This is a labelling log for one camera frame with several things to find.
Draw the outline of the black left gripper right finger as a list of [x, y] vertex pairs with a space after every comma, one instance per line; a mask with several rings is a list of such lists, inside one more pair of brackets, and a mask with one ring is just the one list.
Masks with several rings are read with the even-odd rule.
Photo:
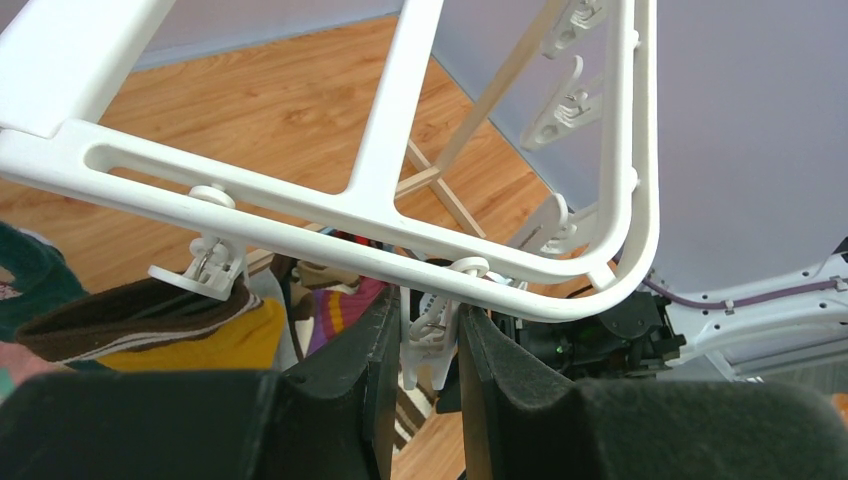
[[847, 429], [793, 385], [571, 381], [460, 311], [470, 479], [843, 479]]

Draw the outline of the brown white striped sock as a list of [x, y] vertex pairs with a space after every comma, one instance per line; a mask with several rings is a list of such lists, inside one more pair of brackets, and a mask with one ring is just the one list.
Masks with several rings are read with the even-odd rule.
[[433, 413], [436, 394], [418, 384], [412, 390], [400, 388], [394, 420], [393, 453], [398, 454], [422, 429]]

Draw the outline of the pink patterned sock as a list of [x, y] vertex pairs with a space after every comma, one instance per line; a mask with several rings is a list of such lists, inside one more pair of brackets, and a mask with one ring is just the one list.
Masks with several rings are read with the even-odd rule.
[[45, 373], [64, 371], [65, 367], [47, 362], [26, 347], [1, 343], [1, 401], [29, 378]]

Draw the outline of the green reindeer sock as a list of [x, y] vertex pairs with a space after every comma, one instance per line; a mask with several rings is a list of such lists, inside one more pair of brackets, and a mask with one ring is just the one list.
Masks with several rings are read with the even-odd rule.
[[63, 254], [45, 237], [1, 224], [1, 340], [24, 323], [88, 295]]

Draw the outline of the mustard yellow sock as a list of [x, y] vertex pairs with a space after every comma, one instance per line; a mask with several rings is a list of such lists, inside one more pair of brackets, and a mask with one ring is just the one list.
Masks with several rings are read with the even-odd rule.
[[16, 329], [14, 340], [69, 368], [269, 369], [286, 323], [280, 301], [243, 282], [216, 300], [149, 278], [38, 315]]

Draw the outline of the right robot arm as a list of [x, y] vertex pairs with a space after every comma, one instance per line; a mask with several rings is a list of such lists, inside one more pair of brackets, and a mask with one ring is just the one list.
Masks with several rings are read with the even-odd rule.
[[599, 315], [561, 324], [495, 313], [494, 323], [570, 378], [748, 380], [847, 361], [847, 244], [772, 279], [686, 298], [646, 278]]

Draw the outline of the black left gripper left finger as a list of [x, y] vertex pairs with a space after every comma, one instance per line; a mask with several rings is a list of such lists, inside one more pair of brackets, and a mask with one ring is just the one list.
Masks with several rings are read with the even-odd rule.
[[5, 479], [386, 479], [401, 301], [283, 372], [55, 373], [1, 407]]

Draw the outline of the white plastic clip hanger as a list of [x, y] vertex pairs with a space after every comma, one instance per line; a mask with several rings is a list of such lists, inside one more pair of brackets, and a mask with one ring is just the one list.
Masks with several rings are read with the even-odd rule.
[[[247, 275], [246, 248], [357, 271], [435, 296], [401, 319], [407, 376], [442, 381], [458, 303], [527, 320], [571, 322], [622, 302], [649, 273], [659, 232], [657, 5], [551, 1], [437, 163], [400, 179], [442, 12], [404, 4], [346, 189], [335, 195], [100, 125], [105, 109], [171, 9], [168, 1], [31, 1], [1, 35], [1, 174], [41, 190], [197, 231], [192, 263], [152, 277], [224, 300]], [[561, 123], [602, 123], [600, 194], [504, 246], [400, 214], [395, 197], [438, 178], [538, 47], [606, 21], [603, 93], [577, 94]]]

